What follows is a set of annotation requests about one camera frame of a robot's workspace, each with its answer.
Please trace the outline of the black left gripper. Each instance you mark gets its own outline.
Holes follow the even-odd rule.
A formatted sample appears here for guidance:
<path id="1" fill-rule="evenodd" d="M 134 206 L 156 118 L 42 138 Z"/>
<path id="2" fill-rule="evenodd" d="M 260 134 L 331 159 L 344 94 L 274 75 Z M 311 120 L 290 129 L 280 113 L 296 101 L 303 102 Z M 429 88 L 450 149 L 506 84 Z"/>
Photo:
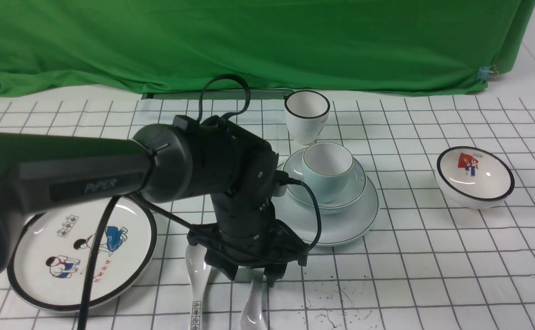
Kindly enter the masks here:
<path id="1" fill-rule="evenodd" d="M 196 224 L 190 246 L 206 248 L 205 261 L 234 281 L 240 268 L 261 268 L 268 288 L 281 280 L 289 263 L 305 267 L 309 245 L 276 218 L 269 198 L 251 207 L 227 193 L 211 194 L 215 223 Z"/>

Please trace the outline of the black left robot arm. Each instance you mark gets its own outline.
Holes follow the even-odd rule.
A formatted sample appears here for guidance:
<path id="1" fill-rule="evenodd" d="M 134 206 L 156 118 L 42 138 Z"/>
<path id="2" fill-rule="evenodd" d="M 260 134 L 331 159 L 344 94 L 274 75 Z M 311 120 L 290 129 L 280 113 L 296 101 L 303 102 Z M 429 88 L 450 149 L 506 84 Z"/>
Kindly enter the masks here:
<path id="1" fill-rule="evenodd" d="M 31 215 L 130 196 L 165 217 L 158 204 L 209 195 L 215 224 L 182 223 L 188 242 L 233 280 L 239 267 L 263 268 L 267 284 L 287 264 L 305 267 L 312 246 L 276 218 L 271 201 L 291 179 L 276 169 L 269 142 L 213 115 L 178 115 L 130 140 L 0 133 L 0 273 Z"/>

